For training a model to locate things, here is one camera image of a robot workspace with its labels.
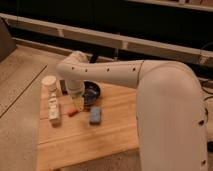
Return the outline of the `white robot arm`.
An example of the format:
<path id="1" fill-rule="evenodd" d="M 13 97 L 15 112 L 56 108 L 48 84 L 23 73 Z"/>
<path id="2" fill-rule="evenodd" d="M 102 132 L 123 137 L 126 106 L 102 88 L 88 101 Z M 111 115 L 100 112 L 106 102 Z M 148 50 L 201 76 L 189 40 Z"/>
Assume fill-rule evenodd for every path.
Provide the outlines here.
<path id="1" fill-rule="evenodd" d="M 136 90 L 142 171 L 208 171 L 207 118 L 201 84 L 178 61 L 90 63 L 75 51 L 56 67 L 68 94 L 83 94 L 86 80 Z"/>

